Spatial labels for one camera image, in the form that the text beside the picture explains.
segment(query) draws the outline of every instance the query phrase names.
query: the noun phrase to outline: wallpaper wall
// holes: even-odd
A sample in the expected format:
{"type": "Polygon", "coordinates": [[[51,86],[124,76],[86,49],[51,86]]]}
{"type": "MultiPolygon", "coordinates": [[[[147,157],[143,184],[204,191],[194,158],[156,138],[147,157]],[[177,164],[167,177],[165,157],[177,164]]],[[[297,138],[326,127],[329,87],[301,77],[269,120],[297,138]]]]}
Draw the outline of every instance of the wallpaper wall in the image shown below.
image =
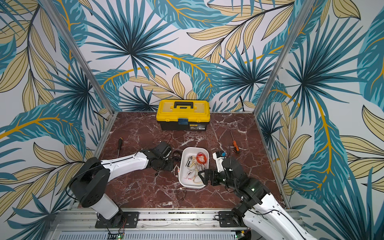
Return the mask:
{"type": "Polygon", "coordinates": [[[384,2],[315,1],[317,10],[257,119],[311,234],[383,239],[384,2]]]}
{"type": "Polygon", "coordinates": [[[211,111],[252,111],[302,3],[90,0],[73,21],[87,28],[76,40],[116,110],[205,99],[211,111]]]}
{"type": "MultiPolygon", "coordinates": [[[[55,3],[84,15],[77,1],[55,3]]],[[[86,30],[68,27],[76,39],[86,30]]],[[[108,113],[38,1],[0,1],[0,28],[0,238],[39,240],[70,203],[64,188],[108,113]]]]}

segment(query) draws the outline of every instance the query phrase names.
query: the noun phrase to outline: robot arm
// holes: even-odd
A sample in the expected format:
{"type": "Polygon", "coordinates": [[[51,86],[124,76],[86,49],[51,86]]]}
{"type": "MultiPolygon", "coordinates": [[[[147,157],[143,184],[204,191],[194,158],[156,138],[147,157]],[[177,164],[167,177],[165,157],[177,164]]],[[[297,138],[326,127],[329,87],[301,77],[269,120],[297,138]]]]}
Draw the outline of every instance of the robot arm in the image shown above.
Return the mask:
{"type": "Polygon", "coordinates": [[[223,151],[213,153],[217,170],[206,169],[199,176],[204,184],[210,180],[213,186],[232,188],[241,199],[232,209],[235,223],[243,222],[267,240],[316,240],[280,206],[265,185],[249,178],[239,162],[224,155],[223,151]]]}
{"type": "Polygon", "coordinates": [[[105,194],[107,183],[123,174],[145,168],[172,171],[171,150],[169,144],[161,142],[153,149],[143,149],[125,157],[102,161],[90,158],[69,182],[69,188],[83,207],[94,209],[104,222],[120,227],[123,223],[122,210],[105,194]]]}

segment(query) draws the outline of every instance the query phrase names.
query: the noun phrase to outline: toolbox handle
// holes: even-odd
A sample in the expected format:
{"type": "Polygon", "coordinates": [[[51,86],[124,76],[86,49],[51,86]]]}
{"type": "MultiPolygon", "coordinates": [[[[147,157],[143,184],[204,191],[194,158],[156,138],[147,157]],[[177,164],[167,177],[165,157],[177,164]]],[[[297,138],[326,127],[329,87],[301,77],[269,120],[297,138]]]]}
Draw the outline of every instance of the toolbox handle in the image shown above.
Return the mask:
{"type": "Polygon", "coordinates": [[[175,102],[173,108],[177,108],[177,106],[190,106],[193,109],[193,102],[175,102]]]}

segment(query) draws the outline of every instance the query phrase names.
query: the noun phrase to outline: ventilation grille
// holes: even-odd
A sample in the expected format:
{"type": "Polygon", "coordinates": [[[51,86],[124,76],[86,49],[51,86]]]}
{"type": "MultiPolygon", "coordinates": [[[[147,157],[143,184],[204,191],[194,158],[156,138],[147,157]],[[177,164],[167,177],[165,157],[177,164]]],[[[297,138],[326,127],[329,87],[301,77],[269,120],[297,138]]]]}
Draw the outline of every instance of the ventilation grille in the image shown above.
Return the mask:
{"type": "MultiPolygon", "coordinates": [[[[108,232],[61,232],[59,240],[105,240],[108,232]]],[[[230,231],[125,231],[124,239],[140,240],[233,240],[230,231]]]]}

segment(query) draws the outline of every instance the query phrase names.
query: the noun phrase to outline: toolbox lid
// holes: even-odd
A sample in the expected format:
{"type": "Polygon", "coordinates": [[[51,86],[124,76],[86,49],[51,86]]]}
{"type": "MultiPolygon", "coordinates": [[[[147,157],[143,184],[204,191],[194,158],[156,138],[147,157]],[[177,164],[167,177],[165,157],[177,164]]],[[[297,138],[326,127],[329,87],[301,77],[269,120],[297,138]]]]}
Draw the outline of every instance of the toolbox lid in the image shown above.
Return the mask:
{"type": "Polygon", "coordinates": [[[209,122],[209,103],[200,100],[161,100],[156,119],[164,122],[178,122],[179,118],[189,122],[209,122]]]}

